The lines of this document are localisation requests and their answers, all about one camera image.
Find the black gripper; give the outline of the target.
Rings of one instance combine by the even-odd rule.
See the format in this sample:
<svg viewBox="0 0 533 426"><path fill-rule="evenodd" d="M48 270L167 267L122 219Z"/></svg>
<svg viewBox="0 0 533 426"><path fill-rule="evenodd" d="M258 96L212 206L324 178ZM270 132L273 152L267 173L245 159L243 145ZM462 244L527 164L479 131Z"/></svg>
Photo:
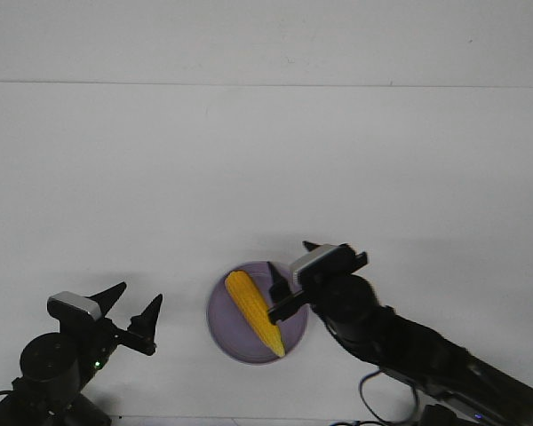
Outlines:
<svg viewBox="0 0 533 426"><path fill-rule="evenodd" d="M312 241L302 241L302 246L307 252L312 252L322 244ZM267 263L270 272L272 285L269 295L272 307L267 314L270 322L275 324L285 321L305 304L310 304L318 312L325 312L328 309L340 309L348 297L359 299L367 293L367 282L356 276L354 273L362 269L369 263L368 254L363 251L356 253L356 259L344 272L328 276L322 283L293 291L286 278L279 272L274 264Z"/></svg>
<svg viewBox="0 0 533 426"><path fill-rule="evenodd" d="M106 290L89 296L105 317L113 308L127 288L126 283L120 282ZM126 329L117 327L111 319L97 321L89 334L88 352L94 356L110 356L119 345L125 346L144 355L155 354L155 332L159 318L163 295L156 296L144 311L131 318Z"/></svg>

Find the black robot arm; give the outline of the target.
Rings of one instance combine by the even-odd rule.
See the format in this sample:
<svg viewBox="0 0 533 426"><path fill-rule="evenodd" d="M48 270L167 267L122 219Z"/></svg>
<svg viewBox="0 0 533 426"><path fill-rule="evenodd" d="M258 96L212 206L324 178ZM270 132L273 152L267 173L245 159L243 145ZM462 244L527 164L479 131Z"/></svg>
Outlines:
<svg viewBox="0 0 533 426"><path fill-rule="evenodd" d="M379 372L438 401L423 425L533 425L533 388L476 358L435 330L399 316L381 304L357 275L368 262L347 244L304 242L307 253L290 265L289 279L273 265L269 289L272 324L309 305L335 341Z"/></svg>
<svg viewBox="0 0 533 426"><path fill-rule="evenodd" d="M60 324L20 354L21 375L0 390L0 425L109 425L111 418L83 390L118 346L147 356L156 351L155 331L163 298L156 296L126 329L107 313L126 289L121 282L92 296L63 291L46 308Z"/></svg>

